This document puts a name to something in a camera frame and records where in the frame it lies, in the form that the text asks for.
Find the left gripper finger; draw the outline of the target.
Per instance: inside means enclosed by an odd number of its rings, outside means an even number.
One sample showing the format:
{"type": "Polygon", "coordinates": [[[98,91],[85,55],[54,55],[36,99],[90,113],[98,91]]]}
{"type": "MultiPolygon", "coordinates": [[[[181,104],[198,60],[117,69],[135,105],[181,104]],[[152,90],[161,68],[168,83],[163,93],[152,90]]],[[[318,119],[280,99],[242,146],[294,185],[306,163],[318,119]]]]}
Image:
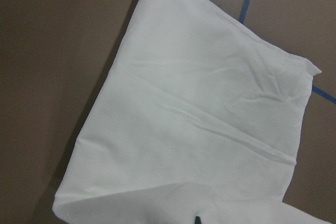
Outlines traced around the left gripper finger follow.
{"type": "Polygon", "coordinates": [[[199,216],[195,217],[195,222],[194,224],[201,224],[201,218],[199,216]]]}

